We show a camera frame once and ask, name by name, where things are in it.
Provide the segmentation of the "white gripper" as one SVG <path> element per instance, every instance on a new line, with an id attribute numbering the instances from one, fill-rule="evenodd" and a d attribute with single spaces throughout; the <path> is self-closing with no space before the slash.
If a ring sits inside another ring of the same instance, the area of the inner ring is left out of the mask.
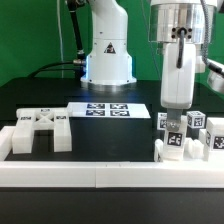
<path id="1" fill-rule="evenodd" d="M 177 132 L 181 125 L 180 109 L 189 109 L 192 104 L 196 47 L 194 44 L 184 45 L 181 68 L 176 67 L 178 52 L 179 46 L 176 43 L 166 45 L 161 83 L 161 105 L 168 108 L 166 127 L 173 132 Z"/>

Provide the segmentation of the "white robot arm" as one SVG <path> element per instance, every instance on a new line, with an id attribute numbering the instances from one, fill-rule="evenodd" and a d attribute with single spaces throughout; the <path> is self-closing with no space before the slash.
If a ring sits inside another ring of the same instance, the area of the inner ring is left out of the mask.
<path id="1" fill-rule="evenodd" d="M 194 79 L 208 69 L 209 86 L 224 93 L 224 65 L 208 58 L 214 13 L 224 13 L 224 0 L 149 0 L 149 40 L 162 45 L 161 105 L 167 109 L 167 129 L 177 131 L 182 111 L 191 107 Z M 115 91 L 132 85 L 132 58 L 127 52 L 126 11 L 116 0 L 66 0 L 69 11 L 89 4 L 93 44 L 81 83 Z"/>

